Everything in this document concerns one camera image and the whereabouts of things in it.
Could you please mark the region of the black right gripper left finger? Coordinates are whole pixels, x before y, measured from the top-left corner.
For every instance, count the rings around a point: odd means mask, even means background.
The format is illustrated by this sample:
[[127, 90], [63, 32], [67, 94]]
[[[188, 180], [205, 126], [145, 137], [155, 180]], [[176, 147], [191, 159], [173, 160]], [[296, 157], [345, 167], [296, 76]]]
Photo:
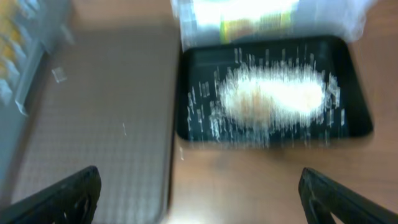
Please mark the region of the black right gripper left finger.
[[101, 192], [98, 168], [77, 173], [1, 211], [1, 223], [91, 223]]

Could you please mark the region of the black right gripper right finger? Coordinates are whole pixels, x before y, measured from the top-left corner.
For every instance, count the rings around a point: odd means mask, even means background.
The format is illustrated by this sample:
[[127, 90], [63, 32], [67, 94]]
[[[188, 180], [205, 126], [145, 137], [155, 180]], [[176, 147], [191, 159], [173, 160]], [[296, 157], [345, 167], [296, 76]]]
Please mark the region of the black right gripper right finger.
[[312, 168], [304, 168], [298, 192], [308, 223], [397, 223], [397, 214]]

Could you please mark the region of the green snack wrapper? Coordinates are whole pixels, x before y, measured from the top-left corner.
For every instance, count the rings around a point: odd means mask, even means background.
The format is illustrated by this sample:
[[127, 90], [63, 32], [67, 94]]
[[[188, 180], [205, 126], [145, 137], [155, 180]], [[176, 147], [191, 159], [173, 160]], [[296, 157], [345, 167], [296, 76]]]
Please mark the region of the green snack wrapper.
[[221, 21], [220, 41], [223, 44], [230, 43], [246, 35], [278, 32], [289, 27], [292, 27], [292, 15], [290, 12], [268, 14], [255, 20], [243, 18]]

